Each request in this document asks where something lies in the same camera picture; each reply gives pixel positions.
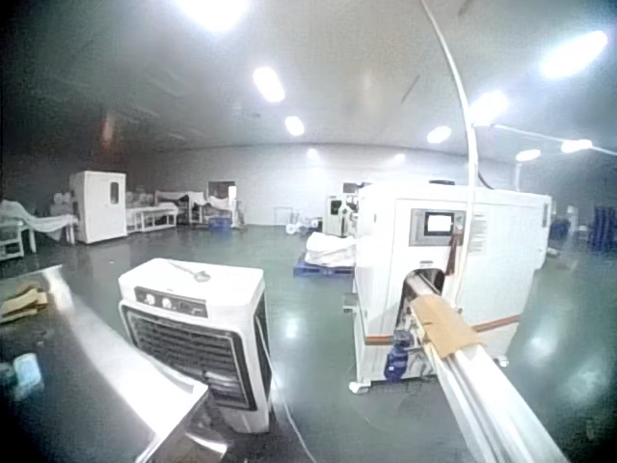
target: small white machine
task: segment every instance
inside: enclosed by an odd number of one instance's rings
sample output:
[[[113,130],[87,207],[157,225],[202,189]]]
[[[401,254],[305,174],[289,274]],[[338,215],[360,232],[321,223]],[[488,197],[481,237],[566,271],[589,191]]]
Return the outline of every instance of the small white machine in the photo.
[[[69,178],[77,239],[95,243],[126,236],[126,174],[85,171]]]
[[[268,431],[272,372],[262,270],[153,259],[119,283],[121,317],[139,349],[207,383],[236,432]]]
[[[371,185],[360,191],[354,289],[358,382],[386,379],[384,368],[402,318],[406,280],[418,274],[480,333],[487,352],[505,354],[533,274],[544,262],[550,197],[477,189],[471,236],[463,236],[467,187]],[[454,293],[461,245],[470,239],[459,304]],[[428,371],[410,356],[402,378]]]
[[[323,218],[323,233],[344,238],[353,234],[355,220],[352,217],[358,211],[358,196],[355,194],[334,195],[326,198],[326,210]]]

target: blue motor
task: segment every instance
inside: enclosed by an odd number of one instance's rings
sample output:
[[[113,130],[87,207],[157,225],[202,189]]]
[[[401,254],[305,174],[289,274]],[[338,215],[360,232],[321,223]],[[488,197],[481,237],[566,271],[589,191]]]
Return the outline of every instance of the blue motor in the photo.
[[[413,341],[414,338],[409,331],[394,330],[394,345],[388,354],[386,369],[384,369],[384,376],[388,381],[400,381],[407,371],[409,349]]]

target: metal pipe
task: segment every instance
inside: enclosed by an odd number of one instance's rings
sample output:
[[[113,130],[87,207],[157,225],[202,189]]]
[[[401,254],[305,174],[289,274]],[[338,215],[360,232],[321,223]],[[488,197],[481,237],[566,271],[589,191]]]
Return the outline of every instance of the metal pipe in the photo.
[[[461,292],[461,282],[463,281],[463,275],[465,274],[465,268],[467,266],[467,258],[469,253],[469,242],[471,236],[471,222],[473,220],[473,206],[475,203],[475,180],[478,175],[478,146],[475,140],[475,132],[473,130],[473,125],[471,123],[471,114],[469,110],[469,101],[467,98],[467,94],[465,93],[465,88],[463,86],[463,80],[461,79],[461,74],[459,73],[456,63],[454,63],[454,58],[452,57],[452,53],[447,46],[445,41],[445,37],[440,29],[437,20],[431,13],[428,5],[425,0],[419,0],[420,5],[424,9],[428,20],[433,26],[433,30],[439,39],[440,46],[442,47],[443,55],[445,55],[445,59],[447,60],[448,66],[450,68],[450,72],[452,72],[452,76],[454,78],[454,83],[456,84],[456,90],[458,92],[459,99],[461,101],[461,109],[463,111],[463,120],[465,121],[465,131],[467,133],[467,145],[468,145],[468,190],[467,190],[467,219],[465,221],[465,229],[464,229],[464,240],[463,246],[461,250],[461,262],[456,272],[456,276],[453,282],[453,292],[452,292],[452,300],[449,301],[453,306],[458,307],[458,301],[460,298]]]

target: evaporative air cooler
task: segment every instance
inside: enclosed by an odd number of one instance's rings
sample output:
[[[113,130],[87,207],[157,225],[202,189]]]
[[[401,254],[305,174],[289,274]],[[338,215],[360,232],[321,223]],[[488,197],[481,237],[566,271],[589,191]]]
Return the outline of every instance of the evaporative air cooler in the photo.
[[[207,383],[233,430],[266,432],[272,372],[263,271],[153,259],[119,283],[131,341],[159,363]]]

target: cardboard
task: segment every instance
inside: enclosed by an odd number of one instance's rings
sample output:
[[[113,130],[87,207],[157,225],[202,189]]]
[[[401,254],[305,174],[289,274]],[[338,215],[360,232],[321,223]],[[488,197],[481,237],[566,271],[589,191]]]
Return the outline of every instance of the cardboard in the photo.
[[[481,344],[479,335],[452,310],[441,296],[427,294],[412,301],[412,308],[441,359],[463,347]]]

